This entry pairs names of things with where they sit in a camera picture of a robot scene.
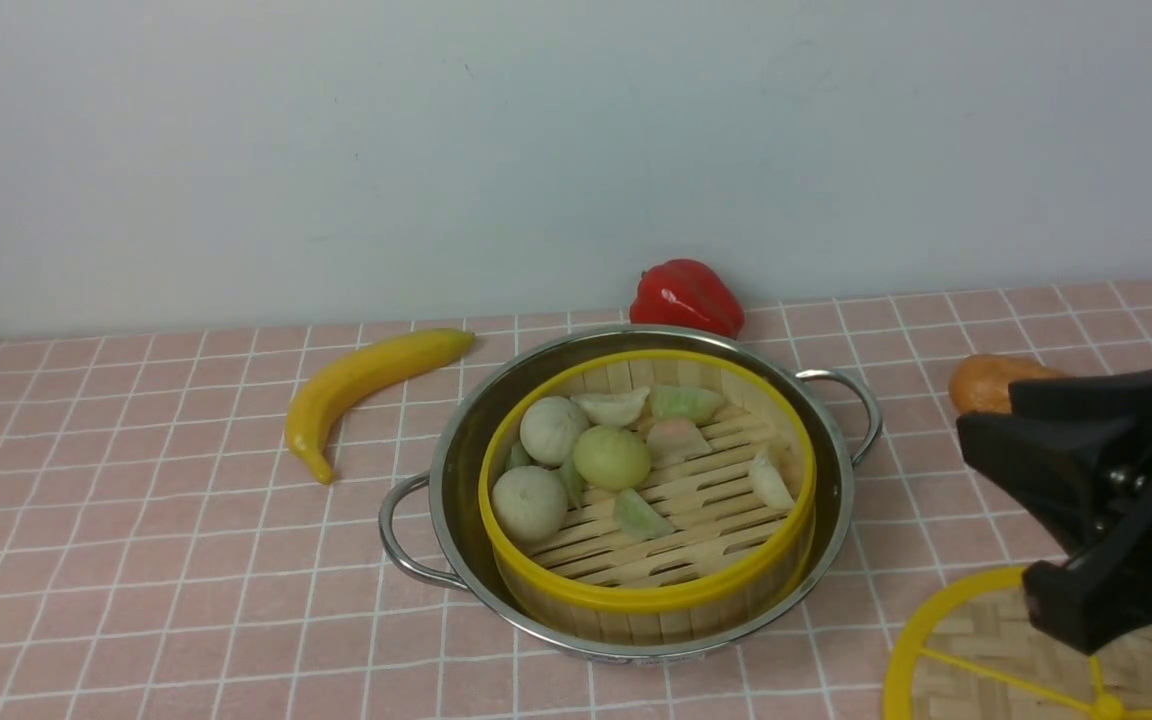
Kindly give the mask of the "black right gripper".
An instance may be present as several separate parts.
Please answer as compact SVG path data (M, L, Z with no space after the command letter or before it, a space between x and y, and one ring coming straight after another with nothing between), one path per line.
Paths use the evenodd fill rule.
M1094 655L1152 626L1152 370L1010 384L1011 414L963 414L969 468L1058 541L1021 571L1029 623Z

